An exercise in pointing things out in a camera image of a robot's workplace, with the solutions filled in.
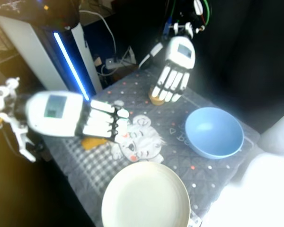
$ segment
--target white plate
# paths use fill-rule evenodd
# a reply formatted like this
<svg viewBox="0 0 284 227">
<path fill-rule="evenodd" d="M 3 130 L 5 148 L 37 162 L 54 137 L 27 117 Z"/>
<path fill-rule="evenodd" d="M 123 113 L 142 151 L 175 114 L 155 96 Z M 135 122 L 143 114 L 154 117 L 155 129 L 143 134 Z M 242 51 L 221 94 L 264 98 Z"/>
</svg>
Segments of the white plate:
<svg viewBox="0 0 284 227">
<path fill-rule="evenodd" d="M 183 182 L 171 169 L 154 162 L 121 170 L 102 201 L 104 227 L 187 227 L 189 217 Z"/>
</svg>

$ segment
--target robotic hand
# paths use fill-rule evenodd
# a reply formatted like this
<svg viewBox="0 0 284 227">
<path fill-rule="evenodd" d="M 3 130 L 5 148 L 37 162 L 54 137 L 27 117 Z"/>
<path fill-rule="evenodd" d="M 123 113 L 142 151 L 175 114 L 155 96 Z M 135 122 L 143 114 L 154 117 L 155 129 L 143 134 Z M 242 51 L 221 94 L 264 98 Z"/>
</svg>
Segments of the robotic hand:
<svg viewBox="0 0 284 227">
<path fill-rule="evenodd" d="M 120 106 L 96 100 L 87 104 L 82 95 L 67 91 L 38 92 L 19 104 L 18 86 L 19 79 L 8 79 L 5 86 L 0 86 L 0 129 L 2 122 L 11 125 L 20 154 L 31 162 L 36 157 L 26 149 L 27 143 L 34 145 L 27 137 L 28 126 L 40 134 L 55 137 L 81 135 L 120 143 L 127 136 L 129 113 Z M 23 107 L 25 122 L 16 117 L 19 106 Z"/>
<path fill-rule="evenodd" d="M 166 49 L 166 65 L 158 79 L 157 85 L 152 91 L 153 97 L 159 97 L 159 100 L 165 102 L 176 102 L 187 87 L 190 70 L 195 65 L 195 49 L 189 38 L 193 38 L 194 33 L 191 24 L 188 22 L 185 26 L 179 26 L 175 23 L 173 28 L 175 34 L 178 34 L 179 27 L 184 27 L 185 36 L 173 37 Z M 162 44 L 157 44 L 150 55 L 155 56 L 161 49 Z M 148 55 L 143 59 L 139 66 L 150 57 Z"/>
</svg>

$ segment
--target screen on robotic hand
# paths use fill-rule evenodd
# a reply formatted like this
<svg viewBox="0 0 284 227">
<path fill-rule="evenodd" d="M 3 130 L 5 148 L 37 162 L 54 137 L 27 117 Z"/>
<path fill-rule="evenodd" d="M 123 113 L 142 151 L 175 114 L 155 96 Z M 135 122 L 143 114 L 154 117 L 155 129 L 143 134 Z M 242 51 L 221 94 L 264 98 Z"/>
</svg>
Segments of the screen on robotic hand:
<svg viewBox="0 0 284 227">
<path fill-rule="evenodd" d="M 44 117 L 62 118 L 66 99 L 65 96 L 49 96 Z"/>
<path fill-rule="evenodd" d="M 182 44 L 179 44 L 179 47 L 178 47 L 178 52 L 185 55 L 186 57 L 188 58 L 191 58 L 191 50 L 188 49 L 186 46 L 182 45 Z"/>
</svg>

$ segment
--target blue light strip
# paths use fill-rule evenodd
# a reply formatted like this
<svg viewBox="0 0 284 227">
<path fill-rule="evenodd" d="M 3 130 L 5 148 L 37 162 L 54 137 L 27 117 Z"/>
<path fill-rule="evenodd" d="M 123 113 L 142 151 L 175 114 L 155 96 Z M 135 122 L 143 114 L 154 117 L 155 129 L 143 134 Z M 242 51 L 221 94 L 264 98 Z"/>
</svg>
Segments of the blue light strip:
<svg viewBox="0 0 284 227">
<path fill-rule="evenodd" d="M 56 41 L 57 41 L 57 43 L 58 43 L 58 45 L 59 45 L 59 47 L 60 47 L 60 49 L 61 49 L 61 51 L 62 51 L 62 53 L 63 53 L 63 55 L 65 57 L 65 59 L 67 61 L 67 64 L 69 65 L 69 67 L 71 69 L 71 72 L 74 75 L 74 78 L 76 79 L 76 81 L 77 81 L 77 83 L 78 83 L 78 85 L 80 87 L 80 90 L 81 90 L 82 94 L 84 95 L 84 98 L 87 101 L 89 101 L 89 96 L 87 95 L 87 93 L 86 93 L 86 91 L 84 89 L 84 86 L 83 86 L 83 84 L 82 84 L 82 82 L 81 82 L 81 80 L 80 80 L 80 78 L 79 78 L 79 76 L 78 76 L 78 74 L 77 74 L 77 72 L 76 72 L 72 62 L 71 62 L 71 60 L 70 60 L 70 57 L 68 56 L 68 53 L 66 52 L 66 49 L 65 49 L 65 47 L 64 47 L 64 45 L 62 43 L 62 40 L 61 40 L 59 34 L 57 32 L 54 32 L 53 35 L 55 36 L 55 39 L 56 39 Z"/>
</svg>

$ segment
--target green wire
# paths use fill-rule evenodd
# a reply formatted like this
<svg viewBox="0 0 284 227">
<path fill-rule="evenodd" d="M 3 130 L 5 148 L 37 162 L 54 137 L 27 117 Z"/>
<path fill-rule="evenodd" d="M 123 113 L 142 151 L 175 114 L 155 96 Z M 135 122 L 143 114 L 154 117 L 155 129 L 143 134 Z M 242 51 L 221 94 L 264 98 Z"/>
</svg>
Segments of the green wire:
<svg viewBox="0 0 284 227">
<path fill-rule="evenodd" d="M 206 6 L 206 9 L 207 9 L 207 18 L 206 18 L 206 22 L 205 22 L 205 25 L 207 25 L 208 21 L 209 21 L 209 16 L 210 16 L 210 10 L 209 10 L 209 6 L 208 6 L 207 0 L 203 0 L 203 1 L 204 1 L 205 6 Z"/>
<path fill-rule="evenodd" d="M 175 6 L 176 6 L 176 0 L 174 0 L 174 5 L 172 6 L 172 10 L 171 10 L 171 14 L 170 14 L 171 17 L 174 14 Z"/>
</svg>

